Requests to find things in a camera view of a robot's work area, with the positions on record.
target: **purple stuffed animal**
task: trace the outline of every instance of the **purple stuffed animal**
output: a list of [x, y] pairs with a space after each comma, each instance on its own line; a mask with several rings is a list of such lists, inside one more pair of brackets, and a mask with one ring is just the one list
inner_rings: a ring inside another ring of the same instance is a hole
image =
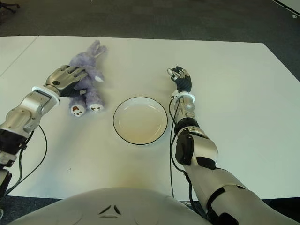
[[85, 94], [71, 99], [70, 110], [76, 117], [81, 117], [86, 109], [94, 112], [104, 109], [104, 102], [98, 90], [93, 86], [93, 80], [104, 81], [103, 74], [96, 69], [96, 57], [105, 51], [106, 47], [100, 46], [100, 41], [96, 40], [86, 52], [76, 55], [69, 63], [70, 66], [84, 68], [89, 74], [74, 87], [76, 90], [86, 90]]

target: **wire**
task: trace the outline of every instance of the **wire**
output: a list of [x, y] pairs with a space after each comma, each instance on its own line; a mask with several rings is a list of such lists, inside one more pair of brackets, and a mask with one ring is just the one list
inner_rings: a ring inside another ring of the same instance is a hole
[[206, 215], [205, 215], [205, 212], [203, 210], [198, 210], [195, 206], [195, 203], [193, 201], [193, 196], [192, 196], [192, 182], [188, 176], [188, 173], [182, 169], [180, 169], [175, 161], [174, 161], [174, 158], [173, 158], [173, 154], [172, 154], [172, 149], [173, 149], [173, 144], [174, 144], [174, 141], [175, 141], [175, 138], [176, 138], [176, 135], [174, 135], [174, 137], [172, 138], [172, 132], [173, 132], [173, 126], [174, 124], [176, 125], [176, 122], [175, 122], [175, 116], [176, 116], [176, 113], [177, 113], [177, 110], [178, 110], [178, 107], [179, 107], [179, 103], [177, 105], [177, 108], [175, 110], [175, 114], [174, 116], [172, 116], [172, 113], [171, 113], [171, 103], [172, 103], [173, 99], [171, 99], [170, 103], [169, 103], [169, 114], [172, 118], [172, 128], [171, 128], [171, 133], [170, 133], [170, 181], [171, 181], [171, 190], [172, 190], [172, 197], [174, 198], [174, 189], [173, 189], [173, 180], [172, 180], [172, 164], [174, 165], [174, 167], [179, 171], [179, 172], [182, 172], [184, 174], [184, 176], [186, 177], [187, 181], [188, 181], [188, 197], [189, 197], [189, 201], [191, 203], [191, 206], [192, 206], [192, 209], [194, 210], [195, 213], [199, 214], [200, 216], [202, 216], [203, 218], [206, 218]]
[[[39, 164], [38, 164], [38, 165], [37, 165], [37, 166], [36, 166], [36, 167], [35, 167], [35, 168], [34, 168], [27, 176], [26, 176], [26, 177], [24, 177], [22, 180], [21, 180], [22, 176], [20, 176], [18, 182], [17, 182], [15, 185], [13, 185], [10, 189], [8, 189], [8, 190], [5, 192], [4, 196], [7, 196], [13, 189], [15, 189], [19, 184], [21, 184], [21, 183], [22, 183], [27, 177], [29, 177], [33, 172], [35, 172], [36, 169], [38, 169], [38, 167], [39, 167], [39, 166], [42, 164], [42, 162], [44, 161], [44, 159], [45, 159], [45, 157], [46, 157], [46, 155], [47, 155], [48, 141], [47, 141], [46, 134], [45, 134], [44, 130], [42, 129], [42, 127], [41, 127], [40, 125], [39, 125], [39, 128], [41, 129], [41, 131], [42, 131], [42, 133], [43, 133], [43, 135], [44, 135], [44, 138], [45, 138], [45, 142], [46, 142], [46, 149], [45, 149], [45, 153], [44, 153], [44, 156], [43, 156], [41, 162], [40, 162], [40, 163], [39, 163]], [[27, 141], [25, 142], [26, 144], [30, 141], [32, 135], [33, 135], [33, 131], [31, 132], [29, 138], [28, 138]], [[24, 149], [21, 150], [20, 156], [19, 156], [19, 168], [20, 168], [20, 172], [22, 171], [22, 154], [21, 154], [21, 153], [23, 153], [23, 150], [24, 150]]]
[[[173, 179], [172, 179], [172, 163], [173, 163], [173, 165], [175, 166], [176, 169], [178, 169], [178, 170], [180, 170], [180, 169], [176, 166], [176, 164], [174, 162], [174, 159], [173, 159], [173, 155], [172, 155], [173, 143], [174, 143], [175, 138], [176, 138], [176, 135], [174, 135], [174, 137], [172, 139], [173, 127], [174, 127], [174, 124], [176, 124], [175, 119], [174, 119], [174, 117], [172, 116], [172, 113], [171, 113], [171, 103], [172, 103], [172, 101], [173, 101], [173, 99], [171, 99], [171, 101], [169, 103], [169, 114], [172, 118], [172, 128], [171, 128], [171, 132], [170, 132], [170, 182], [171, 182], [172, 197], [174, 198]], [[178, 107], [179, 107], [179, 103], [178, 103], [177, 108], [175, 110], [174, 116], [176, 116]]]
[[34, 130], [31, 132], [30, 136], [28, 137], [28, 139], [25, 141], [24, 145], [21, 148], [20, 151], [20, 155], [19, 155], [19, 179], [18, 181], [8, 190], [6, 190], [4, 196], [6, 196], [7, 194], [9, 194], [12, 190], [14, 190], [15, 187], [18, 186], [18, 184], [20, 183], [22, 176], [23, 176], [23, 170], [22, 170], [22, 155], [23, 155], [23, 151], [27, 148], [27, 144], [28, 142], [31, 140], [32, 136], [33, 136]]

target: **white table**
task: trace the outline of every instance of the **white table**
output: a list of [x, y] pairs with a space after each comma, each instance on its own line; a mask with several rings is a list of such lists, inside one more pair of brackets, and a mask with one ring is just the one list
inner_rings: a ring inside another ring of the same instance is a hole
[[0, 76], [37, 36], [0, 37]]
[[[0, 78], [1, 120], [48, 75], [84, 51], [95, 37], [38, 37]], [[170, 195], [171, 123], [154, 143], [136, 146], [113, 129], [125, 99], [147, 96], [167, 110], [175, 89], [166, 73], [180, 65], [192, 76], [198, 122], [219, 149], [218, 167], [231, 171], [260, 198], [300, 196], [300, 84], [264, 44], [102, 38], [98, 61], [106, 81], [99, 89], [105, 112], [81, 118], [68, 99], [41, 121], [49, 143], [41, 167], [11, 195], [65, 198], [105, 187], [141, 187]], [[37, 129], [23, 154], [24, 174], [44, 154]], [[11, 168], [13, 184], [17, 163]], [[173, 173], [175, 197], [188, 199], [188, 184]]]

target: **robotic hand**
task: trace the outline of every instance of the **robotic hand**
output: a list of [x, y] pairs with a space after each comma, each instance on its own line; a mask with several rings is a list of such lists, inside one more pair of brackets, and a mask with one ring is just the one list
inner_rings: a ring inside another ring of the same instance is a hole
[[200, 129], [194, 113], [192, 83], [181, 67], [168, 69], [177, 85], [174, 116], [177, 145], [175, 157], [187, 172], [207, 219], [217, 225], [298, 224], [266, 205], [236, 177], [216, 167], [216, 145]]
[[11, 179], [11, 173], [4, 167], [11, 167], [20, 149], [26, 148], [30, 133], [38, 127], [43, 115], [59, 104], [59, 97], [79, 96], [84, 92], [74, 86], [87, 73], [78, 67], [68, 65], [55, 70], [44, 87], [33, 87], [23, 101], [6, 116], [0, 125], [0, 197]]

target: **gray carpet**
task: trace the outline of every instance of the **gray carpet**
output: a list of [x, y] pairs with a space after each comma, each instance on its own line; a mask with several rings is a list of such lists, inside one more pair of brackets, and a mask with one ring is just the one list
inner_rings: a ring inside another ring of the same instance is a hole
[[[1, 9], [0, 36], [259, 42], [266, 44], [300, 81], [300, 18], [293, 19], [291, 12], [271, 0], [2, 1], [17, 1], [21, 8], [16, 14]], [[0, 224], [54, 201], [8, 196], [1, 203], [5, 215]]]

